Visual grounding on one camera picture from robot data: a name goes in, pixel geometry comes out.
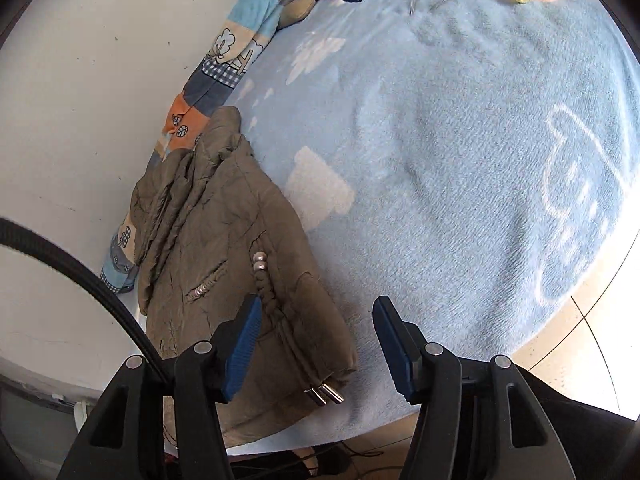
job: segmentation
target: orange fabric patch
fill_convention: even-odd
[[[189,106],[180,93],[174,99],[174,103],[169,108],[164,128],[162,132],[168,138],[165,153],[172,152],[178,148],[192,150],[196,144],[196,138],[209,122],[206,115],[201,114],[195,107]]]

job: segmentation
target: fleece blanket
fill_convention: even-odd
[[[321,0],[228,100],[306,229],[360,368],[340,406],[231,452],[333,442],[416,410],[371,322],[388,294],[458,355],[539,331],[616,225],[640,69],[598,0]]]

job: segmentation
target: plaid fabric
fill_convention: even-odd
[[[235,88],[242,79],[242,75],[238,73],[238,70],[229,63],[216,63],[209,57],[202,62],[202,71],[229,88]]]
[[[123,290],[122,288],[118,288],[117,286],[111,285],[111,283],[109,283],[109,280],[107,279],[107,276],[105,275],[104,271],[102,270],[100,272],[100,280],[107,286],[109,287],[109,290],[111,292],[113,292],[114,294],[121,294],[123,292],[126,292],[125,290]]]

